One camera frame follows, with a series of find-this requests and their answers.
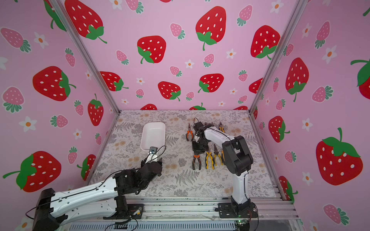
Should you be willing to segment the orange handled pliers small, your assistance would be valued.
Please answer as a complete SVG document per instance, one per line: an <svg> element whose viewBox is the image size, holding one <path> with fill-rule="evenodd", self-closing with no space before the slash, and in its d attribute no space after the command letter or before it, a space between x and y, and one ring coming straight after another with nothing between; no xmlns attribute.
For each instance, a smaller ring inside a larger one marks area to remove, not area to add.
<svg viewBox="0 0 370 231"><path fill-rule="evenodd" d="M187 130L187 133L186 133L186 140L187 141L193 141L194 140L194 134L193 134L192 127L191 127L190 124L188 124L188 130Z"/></svg>

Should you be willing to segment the white plastic storage box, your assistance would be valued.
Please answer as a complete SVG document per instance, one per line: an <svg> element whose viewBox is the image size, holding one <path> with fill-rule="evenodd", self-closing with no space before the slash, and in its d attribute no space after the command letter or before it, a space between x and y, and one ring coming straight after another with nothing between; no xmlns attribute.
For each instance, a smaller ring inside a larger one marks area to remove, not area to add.
<svg viewBox="0 0 370 231"><path fill-rule="evenodd" d="M161 148L165 145L166 126L163 122L150 122L144 125L140 148L149 151L150 147Z"/></svg>

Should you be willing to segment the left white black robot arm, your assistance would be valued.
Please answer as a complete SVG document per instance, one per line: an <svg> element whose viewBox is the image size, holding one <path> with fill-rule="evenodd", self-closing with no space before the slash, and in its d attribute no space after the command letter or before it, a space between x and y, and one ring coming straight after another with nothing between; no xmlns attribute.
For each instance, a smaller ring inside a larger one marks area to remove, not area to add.
<svg viewBox="0 0 370 231"><path fill-rule="evenodd" d="M72 191L43 190L39 196L32 229L56 231L60 226L88 218L140 219L144 204L128 204L126 196L138 195L161 176L162 160L142 162L140 168L114 172L102 182Z"/></svg>

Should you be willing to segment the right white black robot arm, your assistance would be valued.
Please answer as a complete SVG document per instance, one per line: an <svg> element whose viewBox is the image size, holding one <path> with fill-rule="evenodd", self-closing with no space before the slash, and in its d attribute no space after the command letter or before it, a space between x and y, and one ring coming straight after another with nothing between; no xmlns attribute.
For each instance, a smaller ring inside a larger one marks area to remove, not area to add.
<svg viewBox="0 0 370 231"><path fill-rule="evenodd" d="M242 136L231 136L217 129L212 124L194 124L195 139L192 141L194 155L209 151L208 143L213 142L223 151L221 161L233 174L234 191L231 196L231 205L234 210L241 212L251 205L248 197L248 176L253 164L253 157Z"/></svg>

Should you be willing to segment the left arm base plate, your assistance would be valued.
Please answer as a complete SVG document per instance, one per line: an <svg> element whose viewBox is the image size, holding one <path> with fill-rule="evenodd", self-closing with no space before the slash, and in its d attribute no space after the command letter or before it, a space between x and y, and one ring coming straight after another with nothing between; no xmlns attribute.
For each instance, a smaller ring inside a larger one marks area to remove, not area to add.
<svg viewBox="0 0 370 231"><path fill-rule="evenodd" d="M103 217L104 220L141 219L144 204L128 204L127 208L119 208L113 215Z"/></svg>

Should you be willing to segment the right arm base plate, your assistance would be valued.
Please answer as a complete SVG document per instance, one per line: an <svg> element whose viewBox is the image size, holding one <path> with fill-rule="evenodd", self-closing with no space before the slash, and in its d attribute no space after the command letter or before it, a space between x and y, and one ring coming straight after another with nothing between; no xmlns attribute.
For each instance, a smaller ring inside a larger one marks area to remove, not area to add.
<svg viewBox="0 0 370 231"><path fill-rule="evenodd" d="M258 218L257 206L253 202L244 204L219 203L215 209L220 218Z"/></svg>

